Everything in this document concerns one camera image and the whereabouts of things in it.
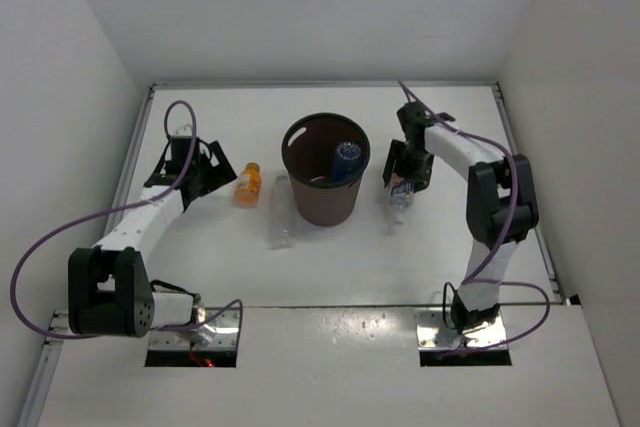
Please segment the orange juice bottle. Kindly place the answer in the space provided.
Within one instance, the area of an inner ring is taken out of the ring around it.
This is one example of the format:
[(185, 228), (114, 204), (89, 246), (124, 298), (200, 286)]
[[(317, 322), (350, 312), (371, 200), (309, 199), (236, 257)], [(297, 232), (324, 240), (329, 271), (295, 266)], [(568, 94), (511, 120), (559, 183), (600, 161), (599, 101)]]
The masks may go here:
[(253, 208), (257, 205), (262, 186), (260, 166), (257, 163), (247, 163), (243, 172), (238, 176), (233, 192), (234, 202), (243, 208)]

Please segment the clear bottle white label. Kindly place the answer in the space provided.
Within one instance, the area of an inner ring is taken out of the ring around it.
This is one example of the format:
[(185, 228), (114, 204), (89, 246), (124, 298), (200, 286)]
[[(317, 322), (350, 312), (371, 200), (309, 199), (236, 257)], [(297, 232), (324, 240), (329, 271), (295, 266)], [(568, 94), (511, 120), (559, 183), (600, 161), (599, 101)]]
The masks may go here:
[(414, 201), (414, 182), (393, 174), (388, 185), (387, 211), (393, 225), (403, 225)]

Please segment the clear bottle blue label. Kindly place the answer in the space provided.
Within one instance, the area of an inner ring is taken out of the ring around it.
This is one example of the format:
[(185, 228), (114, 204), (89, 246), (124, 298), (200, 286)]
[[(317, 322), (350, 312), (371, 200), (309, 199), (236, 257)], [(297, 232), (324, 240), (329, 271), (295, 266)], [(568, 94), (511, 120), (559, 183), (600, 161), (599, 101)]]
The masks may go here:
[(331, 181), (340, 182), (351, 178), (359, 169), (362, 150), (353, 142), (341, 142), (336, 146), (331, 166)]

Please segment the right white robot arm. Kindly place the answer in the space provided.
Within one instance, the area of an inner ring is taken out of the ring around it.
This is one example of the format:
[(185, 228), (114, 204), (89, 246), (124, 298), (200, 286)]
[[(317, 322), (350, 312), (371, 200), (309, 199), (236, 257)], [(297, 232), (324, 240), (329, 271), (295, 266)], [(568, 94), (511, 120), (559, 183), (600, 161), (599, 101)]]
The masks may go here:
[(530, 162), (504, 146), (453, 126), (419, 102), (397, 112), (404, 133), (390, 145), (382, 174), (389, 222), (399, 225), (415, 194), (442, 160), (467, 183), (465, 218), (473, 238), (467, 272), (455, 290), (446, 325), (458, 333), (493, 322), (499, 290), (517, 245), (539, 222)]

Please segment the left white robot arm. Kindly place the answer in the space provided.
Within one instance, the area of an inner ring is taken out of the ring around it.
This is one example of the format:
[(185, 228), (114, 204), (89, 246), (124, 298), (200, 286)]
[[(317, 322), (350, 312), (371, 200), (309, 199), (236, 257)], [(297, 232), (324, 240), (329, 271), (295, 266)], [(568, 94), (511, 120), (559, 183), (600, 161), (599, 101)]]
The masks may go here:
[(192, 202), (237, 178), (220, 144), (173, 136), (143, 185), (141, 205), (91, 248), (68, 260), (68, 315), (73, 333), (140, 338), (155, 329), (196, 322), (200, 297), (184, 289), (159, 292), (145, 261)]

